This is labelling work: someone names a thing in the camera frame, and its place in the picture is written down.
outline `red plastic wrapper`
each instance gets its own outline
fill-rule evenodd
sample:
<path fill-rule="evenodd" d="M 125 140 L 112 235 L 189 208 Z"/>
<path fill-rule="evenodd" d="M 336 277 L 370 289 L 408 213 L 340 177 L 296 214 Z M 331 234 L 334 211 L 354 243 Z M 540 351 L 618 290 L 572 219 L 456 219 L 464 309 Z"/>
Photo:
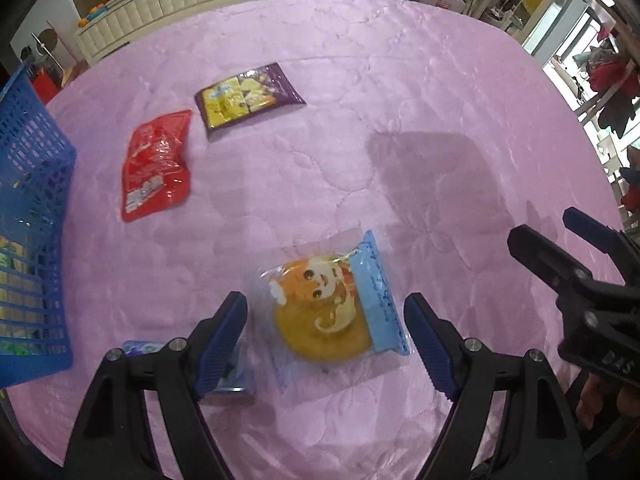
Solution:
<path fill-rule="evenodd" d="M 131 222 L 183 202 L 191 189 L 191 173 L 182 149 L 191 110 L 142 124 L 129 141 L 122 167 L 122 219 Z"/>

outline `screw head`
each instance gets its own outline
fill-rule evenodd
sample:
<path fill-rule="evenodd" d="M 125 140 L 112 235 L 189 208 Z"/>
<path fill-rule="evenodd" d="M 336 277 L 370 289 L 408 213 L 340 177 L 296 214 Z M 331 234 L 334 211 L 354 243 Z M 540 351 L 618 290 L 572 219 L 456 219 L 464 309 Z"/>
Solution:
<path fill-rule="evenodd" d="M 187 348 L 187 340 L 183 337 L 177 337 L 169 341 L 169 348 L 174 352 L 179 352 Z"/>
<path fill-rule="evenodd" d="M 479 352 L 482 349 L 482 341 L 475 337 L 471 337 L 465 340 L 465 347 L 467 350 L 472 352 Z"/>
<path fill-rule="evenodd" d="M 531 358 L 532 361 L 535 361 L 537 363 L 541 363 L 542 361 L 545 360 L 545 355 L 543 351 L 538 350 L 537 348 L 532 348 L 531 350 L 529 350 L 529 357 Z"/>
<path fill-rule="evenodd" d="M 117 361 L 122 357 L 122 350 L 120 350 L 119 348 L 112 348 L 107 352 L 107 355 L 105 355 L 105 357 L 107 358 L 107 361 Z"/>
<path fill-rule="evenodd" d="M 598 317 L 591 310 L 588 310 L 584 313 L 584 322 L 591 328 L 597 328 Z"/>

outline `basket rim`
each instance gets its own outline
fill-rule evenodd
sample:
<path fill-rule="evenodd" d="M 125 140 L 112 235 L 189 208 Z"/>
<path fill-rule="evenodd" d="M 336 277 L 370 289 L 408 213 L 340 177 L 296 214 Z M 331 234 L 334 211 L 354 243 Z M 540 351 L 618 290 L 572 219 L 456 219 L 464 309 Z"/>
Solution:
<path fill-rule="evenodd" d="M 23 61 L 18 69 L 12 74 L 9 78 L 9 81 L 6 82 L 4 88 L 0 92 L 0 104 L 2 104 L 2 100 L 9 93 L 9 90 L 12 88 L 16 80 L 22 75 L 22 73 L 27 69 L 29 63 L 27 61 Z"/>

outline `cartoon face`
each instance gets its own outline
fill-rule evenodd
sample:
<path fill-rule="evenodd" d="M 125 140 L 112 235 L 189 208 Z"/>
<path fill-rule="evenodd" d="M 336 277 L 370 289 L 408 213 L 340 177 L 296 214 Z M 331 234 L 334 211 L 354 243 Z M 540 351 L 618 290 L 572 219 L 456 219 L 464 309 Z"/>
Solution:
<path fill-rule="evenodd" d="M 342 280 L 342 269 L 337 262 L 310 258 L 284 266 L 282 278 L 277 282 L 271 280 L 271 291 L 280 305 L 287 300 L 322 301 L 335 294 Z"/>

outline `bed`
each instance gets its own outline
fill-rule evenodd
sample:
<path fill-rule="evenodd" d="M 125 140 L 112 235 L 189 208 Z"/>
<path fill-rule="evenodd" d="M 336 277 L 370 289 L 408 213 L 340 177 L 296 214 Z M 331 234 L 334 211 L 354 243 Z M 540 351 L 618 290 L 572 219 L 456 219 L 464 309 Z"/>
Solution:
<path fill-rule="evenodd" d="M 194 93 L 273 61 L 308 105 L 209 142 Z M 123 223 L 131 133 L 185 108 L 190 197 Z M 120 49 L 49 109 L 78 150 L 63 241 L 75 362 L 9 395 L 27 436 L 58 463 L 105 352 L 188 335 L 230 290 L 247 290 L 256 254 L 373 229 L 398 306 L 421 292 L 494 351 L 540 348 L 564 387 L 576 370 L 556 351 L 554 295 L 510 258 L 509 230 L 526 222 L 596 278 L 620 280 L 562 227 L 568 206 L 620 227 L 574 113 L 508 35 L 447 10 L 397 0 L 225 7 Z M 450 406 L 415 353 L 357 360 L 295 395 L 274 384 L 263 353 L 252 359 L 254 399 L 202 405 L 238 479 L 413 479 Z M 158 453 L 176 478 L 149 397 Z"/>

